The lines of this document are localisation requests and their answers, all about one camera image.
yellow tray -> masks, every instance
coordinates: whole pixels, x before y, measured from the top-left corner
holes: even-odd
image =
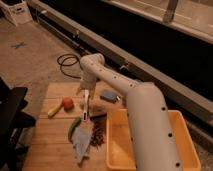
[[[184,171],[200,171],[201,164],[181,112],[169,110]],[[107,113],[107,166],[112,170],[136,170],[126,109]]]

black wall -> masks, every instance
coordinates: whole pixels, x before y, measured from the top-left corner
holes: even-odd
[[[213,45],[98,0],[43,0],[213,101]]]

small white object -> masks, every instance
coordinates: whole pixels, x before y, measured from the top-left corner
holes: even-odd
[[[15,26],[27,23],[32,20],[32,16],[25,1],[15,5],[7,5],[0,0],[0,7],[5,15],[5,18]]]
[[[89,90],[84,90],[85,91],[85,97],[84,97],[84,111],[83,111],[83,120],[87,121],[88,115],[89,115]]]

red tomato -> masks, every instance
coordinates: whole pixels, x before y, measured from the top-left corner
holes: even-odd
[[[74,107],[73,100],[70,97],[64,97],[62,105],[64,106],[64,110],[70,110]]]

table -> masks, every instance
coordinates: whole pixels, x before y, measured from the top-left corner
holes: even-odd
[[[75,160],[75,150],[73,149],[73,145],[69,143],[67,134],[74,118],[81,116],[83,111],[79,105],[84,100],[83,92],[76,95],[78,86],[78,82],[51,83],[49,85],[26,156],[23,171],[110,170],[106,166],[106,143],[98,149],[91,147],[89,159],[85,159],[81,166]],[[101,100],[99,94],[103,89],[113,90],[109,85],[98,82],[94,99],[90,103],[93,110],[107,111],[115,108],[123,108],[122,101],[113,104]],[[59,104],[62,97],[71,97],[75,108],[69,113],[61,109],[53,119],[48,119],[47,111]]]

